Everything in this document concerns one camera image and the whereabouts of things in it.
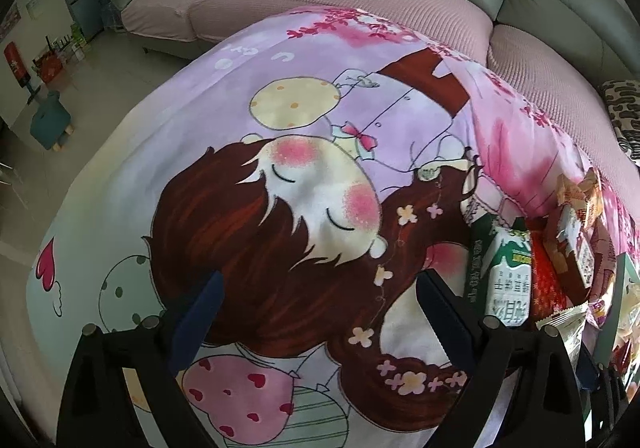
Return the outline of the white cream snack packet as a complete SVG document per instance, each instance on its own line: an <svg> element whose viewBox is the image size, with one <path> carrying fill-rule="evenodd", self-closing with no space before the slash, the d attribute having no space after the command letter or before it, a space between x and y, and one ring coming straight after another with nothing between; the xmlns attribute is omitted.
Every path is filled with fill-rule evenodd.
<svg viewBox="0 0 640 448"><path fill-rule="evenodd" d="M577 368L582 348L582 335L587 322L587 311L588 303L585 301L580 305L555 312L535 323L538 330L544 330L547 325L558 330L573 369Z"/></svg>

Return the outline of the red chip snack bag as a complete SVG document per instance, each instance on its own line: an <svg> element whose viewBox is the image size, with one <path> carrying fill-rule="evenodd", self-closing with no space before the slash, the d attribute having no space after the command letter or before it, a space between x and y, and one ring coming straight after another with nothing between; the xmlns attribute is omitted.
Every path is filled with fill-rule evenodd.
<svg viewBox="0 0 640 448"><path fill-rule="evenodd" d="M530 229L532 239L532 293L530 318L539 321L570 307L556 276L551 259L544 248L542 231Z"/></svg>

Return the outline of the green white Korean-text snack bag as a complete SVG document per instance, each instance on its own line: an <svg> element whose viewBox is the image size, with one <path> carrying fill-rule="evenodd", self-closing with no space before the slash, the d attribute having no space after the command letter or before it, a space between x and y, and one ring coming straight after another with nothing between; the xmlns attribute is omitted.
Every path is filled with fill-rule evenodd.
<svg viewBox="0 0 640 448"><path fill-rule="evenodd" d="M485 315L488 282L483 280L483 259L495 236L496 217L496 214L484 213L471 225L472 243L463 297L478 316Z"/></svg>

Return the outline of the green-rimmed white cardboard tray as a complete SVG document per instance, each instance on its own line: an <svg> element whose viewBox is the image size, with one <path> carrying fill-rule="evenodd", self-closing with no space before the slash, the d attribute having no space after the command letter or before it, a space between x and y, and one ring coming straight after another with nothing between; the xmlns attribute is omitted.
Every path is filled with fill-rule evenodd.
<svg viewBox="0 0 640 448"><path fill-rule="evenodd" d="M613 366L627 381L639 350L639 275L627 253L617 257L610 312L597 336L593 357L597 364Z"/></svg>

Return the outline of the dark red white snack box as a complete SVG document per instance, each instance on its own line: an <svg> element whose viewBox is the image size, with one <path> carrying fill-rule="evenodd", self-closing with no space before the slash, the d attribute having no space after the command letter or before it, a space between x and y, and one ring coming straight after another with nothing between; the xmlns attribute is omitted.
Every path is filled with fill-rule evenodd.
<svg viewBox="0 0 640 448"><path fill-rule="evenodd" d="M574 304L585 301L592 286L594 256L582 222L568 203L549 215L544 248L564 294Z"/></svg>

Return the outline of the pink strawberry cake snack bag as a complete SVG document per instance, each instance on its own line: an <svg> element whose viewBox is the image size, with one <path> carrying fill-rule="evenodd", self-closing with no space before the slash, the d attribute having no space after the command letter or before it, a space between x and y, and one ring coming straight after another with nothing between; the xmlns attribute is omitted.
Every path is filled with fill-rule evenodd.
<svg viewBox="0 0 640 448"><path fill-rule="evenodd" d="M613 303L617 258L614 244L602 220L593 226L590 241L594 257L594 275L588 298L587 321L602 329Z"/></svg>

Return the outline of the small green white snack packet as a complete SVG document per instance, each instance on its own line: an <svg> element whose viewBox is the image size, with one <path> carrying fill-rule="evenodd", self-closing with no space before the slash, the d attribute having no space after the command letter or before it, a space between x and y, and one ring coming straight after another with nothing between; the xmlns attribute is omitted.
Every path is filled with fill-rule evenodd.
<svg viewBox="0 0 640 448"><path fill-rule="evenodd" d="M483 257L485 313L506 327L521 327L529 317L532 239L528 231L493 226Z"/></svg>

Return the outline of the tan orange biscuit packet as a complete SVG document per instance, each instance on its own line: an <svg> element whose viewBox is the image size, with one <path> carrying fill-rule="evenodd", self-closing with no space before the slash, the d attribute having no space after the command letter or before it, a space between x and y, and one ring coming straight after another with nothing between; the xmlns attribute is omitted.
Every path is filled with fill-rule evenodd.
<svg viewBox="0 0 640 448"><path fill-rule="evenodd" d="M590 229L604 212L604 198L599 171L591 167L584 179L574 182L560 174L556 180L558 204L568 204L574 209L585 229Z"/></svg>

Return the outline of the teal footstool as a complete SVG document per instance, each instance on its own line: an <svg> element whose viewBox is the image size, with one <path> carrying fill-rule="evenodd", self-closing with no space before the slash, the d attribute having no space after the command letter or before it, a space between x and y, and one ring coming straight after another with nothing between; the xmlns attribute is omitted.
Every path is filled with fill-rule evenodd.
<svg viewBox="0 0 640 448"><path fill-rule="evenodd" d="M38 96L35 114L30 122L30 135L45 149L57 150L64 136L73 134L72 116L61 102L58 90Z"/></svg>

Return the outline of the black white patterned pillow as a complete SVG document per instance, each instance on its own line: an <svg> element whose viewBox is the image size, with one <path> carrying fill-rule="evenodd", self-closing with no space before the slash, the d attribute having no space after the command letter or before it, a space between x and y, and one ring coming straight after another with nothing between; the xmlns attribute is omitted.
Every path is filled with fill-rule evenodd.
<svg viewBox="0 0 640 448"><path fill-rule="evenodd" d="M640 164L640 85L637 79L610 80L600 87L616 139L627 159Z"/></svg>

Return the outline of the pink cartoon girl blanket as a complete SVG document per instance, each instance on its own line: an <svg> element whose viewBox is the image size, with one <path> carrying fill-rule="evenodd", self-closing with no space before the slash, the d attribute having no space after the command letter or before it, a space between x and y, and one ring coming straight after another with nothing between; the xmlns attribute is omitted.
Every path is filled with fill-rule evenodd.
<svg viewBox="0 0 640 448"><path fill-rule="evenodd" d="M593 159L464 54L361 10L266 18L136 106L68 190L27 308L65 378L82 327L131 330L210 273L180 374L227 447L414 447L465 380L416 300L464 286L475 220L548 214Z"/></svg>

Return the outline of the red fire extinguisher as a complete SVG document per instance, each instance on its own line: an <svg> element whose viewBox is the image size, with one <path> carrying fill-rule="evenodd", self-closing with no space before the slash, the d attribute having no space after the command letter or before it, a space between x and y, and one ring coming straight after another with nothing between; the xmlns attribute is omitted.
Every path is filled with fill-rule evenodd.
<svg viewBox="0 0 640 448"><path fill-rule="evenodd" d="M3 54L6 57L6 62L8 62L9 67L12 70L12 74L17 82L20 84L26 82L29 78L29 74L20 56L20 52L17 50L16 44L14 44L13 41L10 41L9 44L6 45L6 48L3 50Z"/></svg>

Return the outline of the pink ribbed sofa cover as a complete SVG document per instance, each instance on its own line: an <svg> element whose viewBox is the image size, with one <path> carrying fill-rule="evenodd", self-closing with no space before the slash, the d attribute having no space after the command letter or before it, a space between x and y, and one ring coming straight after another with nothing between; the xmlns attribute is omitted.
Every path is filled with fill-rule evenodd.
<svg viewBox="0 0 640 448"><path fill-rule="evenodd" d="M590 78L551 44L512 22L491 24L468 0L131 0L125 30L153 49L194 58L270 15L303 6L360 8L441 41L486 65L546 111L589 155L633 216L639 171L624 154Z"/></svg>

